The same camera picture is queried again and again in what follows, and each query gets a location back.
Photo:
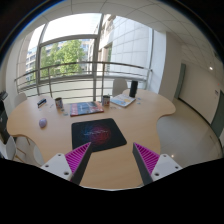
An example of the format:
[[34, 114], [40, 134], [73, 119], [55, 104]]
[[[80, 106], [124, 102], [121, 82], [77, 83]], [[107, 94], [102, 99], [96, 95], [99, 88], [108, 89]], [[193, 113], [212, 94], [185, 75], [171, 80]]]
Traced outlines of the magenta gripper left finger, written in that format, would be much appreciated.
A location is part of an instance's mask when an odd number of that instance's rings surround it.
[[56, 176], [79, 185], [92, 153], [90, 142], [81, 145], [67, 154], [58, 153], [41, 166]]

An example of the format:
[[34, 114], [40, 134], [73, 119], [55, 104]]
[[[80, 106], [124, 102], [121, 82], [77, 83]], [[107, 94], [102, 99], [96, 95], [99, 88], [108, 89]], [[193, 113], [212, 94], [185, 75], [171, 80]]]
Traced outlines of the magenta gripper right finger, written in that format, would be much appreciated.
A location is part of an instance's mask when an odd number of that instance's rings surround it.
[[143, 185], [150, 184], [182, 169], [167, 154], [157, 154], [137, 143], [133, 144], [133, 155], [137, 163]]

